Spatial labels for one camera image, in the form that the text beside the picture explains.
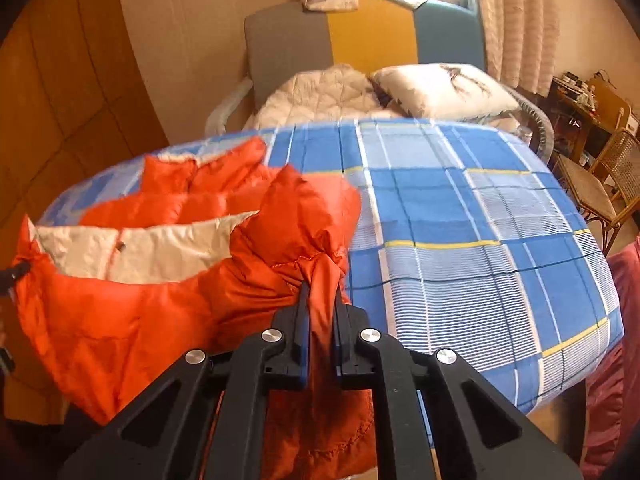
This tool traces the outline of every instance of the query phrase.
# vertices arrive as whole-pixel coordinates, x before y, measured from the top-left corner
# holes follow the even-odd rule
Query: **wicker chair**
[[[551,153],[554,150],[554,128],[546,114],[535,104],[529,101],[524,95],[515,91],[507,85],[503,88],[513,96],[520,105],[520,109],[524,112],[529,120],[529,128],[533,132],[533,138],[529,143],[531,150],[545,164],[549,162]]]
[[[602,185],[606,175],[599,179],[594,174],[600,166],[616,185],[617,191],[611,198]],[[618,130],[589,170],[564,155],[558,155],[555,168],[560,171],[561,183],[574,197],[578,208],[586,213],[585,220],[600,222],[602,252],[606,255],[622,224],[640,205],[640,141],[628,131]],[[625,203],[620,213],[616,213],[612,204],[618,198]]]

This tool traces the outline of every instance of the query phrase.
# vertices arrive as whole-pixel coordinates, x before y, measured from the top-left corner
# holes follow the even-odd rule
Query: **metal screw cap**
[[[275,343],[282,339],[282,332],[277,328],[268,328],[264,332],[262,332],[262,340],[267,343]]]
[[[438,353],[436,354],[436,359],[446,365],[452,365],[456,362],[457,358],[457,354],[453,350],[450,350],[448,348],[438,350]]]
[[[191,350],[187,352],[187,355],[184,356],[184,360],[187,361],[190,365],[199,365],[204,361],[204,358],[207,355],[202,350]]]
[[[378,332],[375,328],[366,328],[362,332],[360,332],[360,337],[369,343],[375,343],[380,340],[380,332]]]

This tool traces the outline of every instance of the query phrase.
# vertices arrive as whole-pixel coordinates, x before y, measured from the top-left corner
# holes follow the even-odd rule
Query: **blue plaid blanket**
[[[589,374],[623,335],[584,219],[516,137],[476,124],[311,123],[165,150],[214,155],[260,135],[265,163],[339,172],[360,191],[347,292],[407,348],[453,348],[527,413]],[[41,223],[73,225],[139,187],[143,160],[64,192]]]

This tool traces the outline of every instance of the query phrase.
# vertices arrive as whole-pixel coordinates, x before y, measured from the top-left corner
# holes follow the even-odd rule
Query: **chair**
[[[609,198],[594,172],[602,167],[613,179],[616,193]],[[607,255],[624,222],[640,205],[640,141],[627,130],[611,136],[595,163],[585,170],[564,155],[558,154],[554,169],[561,173],[561,183],[574,197],[578,209],[586,212],[585,221],[597,220],[602,226],[602,252]],[[616,213],[612,202],[621,198],[625,206]]]
[[[447,16],[437,18],[442,6]],[[474,33],[478,27],[479,18],[469,9],[435,0],[415,11],[390,0],[360,0],[355,12],[305,12],[299,3],[260,10],[244,21],[250,77],[211,112],[205,137],[226,132],[229,116],[252,89],[255,110],[259,110],[272,92],[298,72],[335,63],[348,63],[363,73],[434,62],[471,64],[485,70],[482,38]],[[548,163],[554,145],[551,122],[523,95],[506,90],[519,102],[532,129],[531,149]]]

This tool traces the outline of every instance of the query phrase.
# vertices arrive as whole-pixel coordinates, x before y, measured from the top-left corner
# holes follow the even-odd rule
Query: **rattan chair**
[[[607,173],[597,171],[603,167]],[[606,255],[618,236],[622,224],[640,205],[640,141],[626,130],[618,130],[602,149],[589,170],[558,155],[555,169],[561,173],[561,184],[574,197],[585,220],[597,220],[602,226],[602,252]],[[607,174],[617,190],[612,197],[602,185]],[[612,202],[621,198],[625,206],[619,213]]]

